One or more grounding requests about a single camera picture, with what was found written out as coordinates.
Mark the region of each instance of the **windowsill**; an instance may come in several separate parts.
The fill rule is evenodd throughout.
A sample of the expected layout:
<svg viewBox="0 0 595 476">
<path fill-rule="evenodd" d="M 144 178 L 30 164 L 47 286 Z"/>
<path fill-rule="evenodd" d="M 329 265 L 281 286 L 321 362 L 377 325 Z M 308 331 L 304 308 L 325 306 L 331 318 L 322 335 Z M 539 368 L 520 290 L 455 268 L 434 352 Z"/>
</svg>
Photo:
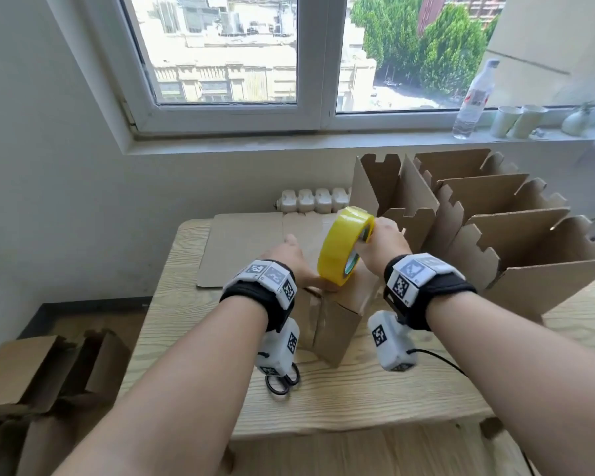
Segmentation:
<svg viewBox="0 0 595 476">
<path fill-rule="evenodd" d="M 559 128 L 545 128 L 543 138 L 529 140 L 496 138 L 486 128 L 474 132 L 468 140 L 458 140 L 451 131 L 415 131 L 381 133 L 329 133 L 317 135 L 269 135 L 252 137 L 223 137 L 196 140 L 135 141 L 127 155 L 175 155 L 234 153 L 278 150 L 335 150 L 344 148 L 389 148 L 401 146 L 443 146 L 447 150 L 458 146 L 471 147 L 494 143 L 546 143 L 595 141 L 595 129 L 588 129 L 582 137 L 566 135 Z"/>
</svg>

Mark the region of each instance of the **packing tape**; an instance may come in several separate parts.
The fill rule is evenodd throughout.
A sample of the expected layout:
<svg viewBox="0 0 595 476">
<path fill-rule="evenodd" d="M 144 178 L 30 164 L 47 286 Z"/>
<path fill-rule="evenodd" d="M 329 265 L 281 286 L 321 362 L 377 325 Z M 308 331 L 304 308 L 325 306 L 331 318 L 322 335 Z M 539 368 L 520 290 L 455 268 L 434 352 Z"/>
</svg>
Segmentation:
<svg viewBox="0 0 595 476">
<path fill-rule="evenodd" d="M 368 240 L 373 232 L 374 217 L 358 207 L 346 207 L 339 212 L 322 244 L 317 261 L 319 274 L 338 286 L 343 286 L 355 270 L 359 255 L 358 240 Z"/>
</svg>

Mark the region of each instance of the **window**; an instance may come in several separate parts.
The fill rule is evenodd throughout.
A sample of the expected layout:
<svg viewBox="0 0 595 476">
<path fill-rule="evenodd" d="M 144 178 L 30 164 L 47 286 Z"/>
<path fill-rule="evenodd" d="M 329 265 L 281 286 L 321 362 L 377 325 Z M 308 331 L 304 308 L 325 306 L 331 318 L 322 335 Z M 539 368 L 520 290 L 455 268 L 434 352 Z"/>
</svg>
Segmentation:
<svg viewBox="0 0 595 476">
<path fill-rule="evenodd" d="M 446 129 L 489 58 L 488 121 L 595 104 L 595 0 L 83 1 L 141 133 Z"/>
</svg>

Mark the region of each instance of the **forearm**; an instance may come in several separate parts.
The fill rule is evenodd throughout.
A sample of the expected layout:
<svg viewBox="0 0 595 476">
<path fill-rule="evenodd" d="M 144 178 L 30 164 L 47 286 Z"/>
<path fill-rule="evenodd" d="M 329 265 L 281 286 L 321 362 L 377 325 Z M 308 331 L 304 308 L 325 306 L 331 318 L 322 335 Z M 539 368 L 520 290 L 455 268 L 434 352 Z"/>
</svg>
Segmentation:
<svg viewBox="0 0 595 476">
<path fill-rule="evenodd" d="M 543 474 L 595 476 L 595 353 L 472 293 L 427 319 Z"/>
<path fill-rule="evenodd" d="M 213 474 L 267 323 L 257 302 L 225 299 L 118 401 L 58 474 Z"/>
</svg>

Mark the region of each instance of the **black scissors handle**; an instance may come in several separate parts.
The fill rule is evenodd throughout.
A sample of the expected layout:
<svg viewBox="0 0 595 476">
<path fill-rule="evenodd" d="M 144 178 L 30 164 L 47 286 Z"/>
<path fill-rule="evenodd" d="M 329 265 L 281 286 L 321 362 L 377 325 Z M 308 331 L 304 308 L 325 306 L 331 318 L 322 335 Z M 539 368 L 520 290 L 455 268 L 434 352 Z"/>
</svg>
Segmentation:
<svg viewBox="0 0 595 476">
<path fill-rule="evenodd" d="M 291 367 L 296 372 L 295 380 L 292 380 L 289 377 L 289 375 L 286 375 L 286 376 L 265 376 L 264 382 L 266 383 L 266 388 L 269 389 L 269 391 L 272 392 L 273 394 L 275 394 L 276 396 L 286 396 L 286 394 L 289 393 L 291 388 L 293 386 L 298 385 L 300 382 L 299 369 L 296 366 L 296 363 L 292 362 Z M 282 385 L 283 389 L 281 391 L 278 391 L 276 388 L 271 386 L 271 378 L 272 377 L 275 377 L 276 379 L 278 379 L 278 381 L 280 382 L 280 385 Z"/>
</svg>

